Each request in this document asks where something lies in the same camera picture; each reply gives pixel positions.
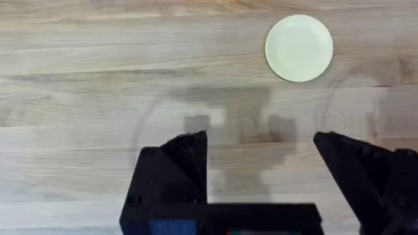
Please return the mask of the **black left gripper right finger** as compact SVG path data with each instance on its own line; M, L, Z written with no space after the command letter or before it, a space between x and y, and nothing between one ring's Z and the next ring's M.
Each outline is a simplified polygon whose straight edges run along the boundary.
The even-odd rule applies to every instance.
M313 142L365 235L417 235L417 152L335 132Z

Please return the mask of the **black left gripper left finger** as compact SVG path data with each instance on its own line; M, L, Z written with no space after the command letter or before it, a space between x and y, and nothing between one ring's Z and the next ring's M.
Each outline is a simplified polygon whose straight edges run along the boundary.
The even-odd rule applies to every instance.
M161 146L141 149L119 224L123 234L196 234L193 219L141 219L164 203L207 203L206 131L181 134Z

